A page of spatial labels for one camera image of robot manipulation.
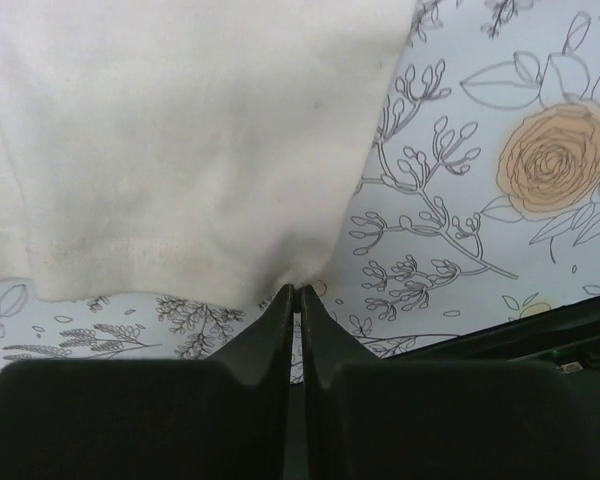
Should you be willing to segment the cream t shirt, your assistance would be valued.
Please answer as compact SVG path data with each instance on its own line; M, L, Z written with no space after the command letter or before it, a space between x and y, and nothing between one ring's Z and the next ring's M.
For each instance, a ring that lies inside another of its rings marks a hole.
M411 1L0 1L0 280L231 308L316 279Z

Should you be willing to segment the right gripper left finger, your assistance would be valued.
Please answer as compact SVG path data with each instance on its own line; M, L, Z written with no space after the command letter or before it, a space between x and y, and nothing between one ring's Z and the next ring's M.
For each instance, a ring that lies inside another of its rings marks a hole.
M279 479L294 289L204 360L0 372L0 479Z

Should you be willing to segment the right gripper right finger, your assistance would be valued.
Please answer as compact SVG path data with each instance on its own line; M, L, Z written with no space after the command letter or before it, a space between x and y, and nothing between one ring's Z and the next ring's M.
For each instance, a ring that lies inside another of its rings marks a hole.
M372 353L299 294L313 479L600 479L600 386L537 360Z

